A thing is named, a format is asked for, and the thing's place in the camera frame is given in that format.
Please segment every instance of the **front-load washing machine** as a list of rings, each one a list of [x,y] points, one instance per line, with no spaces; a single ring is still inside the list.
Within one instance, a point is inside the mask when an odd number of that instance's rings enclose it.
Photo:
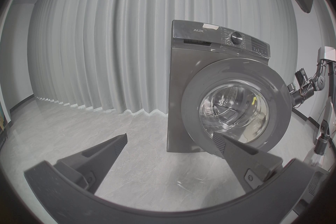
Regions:
[[[174,20],[169,75],[168,152],[216,155],[214,132],[263,151],[285,134],[288,88],[271,67],[270,46],[247,34]]]

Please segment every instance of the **pleated curtain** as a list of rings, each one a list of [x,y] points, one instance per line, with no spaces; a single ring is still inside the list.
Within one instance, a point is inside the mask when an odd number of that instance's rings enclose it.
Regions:
[[[120,113],[167,113],[173,19],[221,25],[269,43],[269,65],[293,81],[291,0],[38,0],[27,47],[34,94]]]

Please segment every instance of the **floor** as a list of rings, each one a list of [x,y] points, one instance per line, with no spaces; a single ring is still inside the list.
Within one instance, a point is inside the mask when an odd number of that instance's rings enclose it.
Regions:
[[[23,171],[42,160],[55,164],[57,159],[124,133],[128,144],[97,196],[139,209],[185,211],[244,194],[225,160],[206,152],[167,153],[167,119],[160,111],[119,114],[33,98],[12,113],[14,125],[0,162],[23,201],[44,223],[55,221],[35,198]],[[312,137],[311,126],[292,114],[286,134],[270,152],[281,156],[283,164],[292,158],[303,160],[313,146]],[[291,212],[283,224],[295,217]]]

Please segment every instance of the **washing machine drum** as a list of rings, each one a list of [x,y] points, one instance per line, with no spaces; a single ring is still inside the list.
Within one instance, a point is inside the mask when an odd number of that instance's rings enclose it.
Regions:
[[[261,62],[231,58],[200,70],[187,85],[181,103],[183,124],[202,149],[222,156],[214,132],[263,151],[285,134],[291,99],[280,75]]]

